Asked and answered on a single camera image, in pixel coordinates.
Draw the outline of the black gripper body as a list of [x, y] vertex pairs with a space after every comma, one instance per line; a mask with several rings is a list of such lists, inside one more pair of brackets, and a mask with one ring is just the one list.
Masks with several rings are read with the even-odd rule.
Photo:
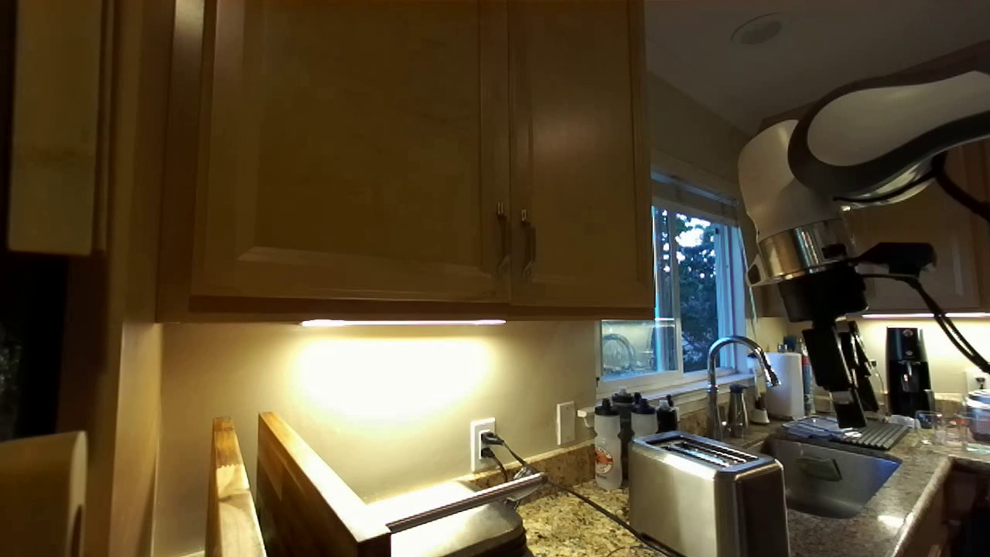
[[804, 320], [803, 339], [812, 356], [813, 381], [841, 391], [850, 387], [841, 356], [838, 320], [867, 309], [862, 267], [878, 267], [892, 276], [916, 279], [934, 263], [934, 248], [922, 241], [878, 241], [862, 254], [841, 254], [823, 270], [779, 281], [785, 315]]

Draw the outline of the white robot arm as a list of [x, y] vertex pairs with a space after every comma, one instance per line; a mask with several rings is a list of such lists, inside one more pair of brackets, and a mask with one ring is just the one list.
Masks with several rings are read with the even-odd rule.
[[975, 215], [986, 204], [957, 186], [947, 155], [990, 137], [990, 59], [985, 52], [846, 83], [799, 116], [755, 133], [741, 152], [741, 193], [755, 230], [748, 281], [775, 288], [803, 320], [813, 384], [841, 426], [862, 426], [862, 395], [841, 352], [841, 319], [867, 309], [867, 281], [910, 283], [958, 352], [969, 339], [922, 288], [934, 263], [924, 241], [850, 248], [849, 210], [900, 204], [944, 189]]

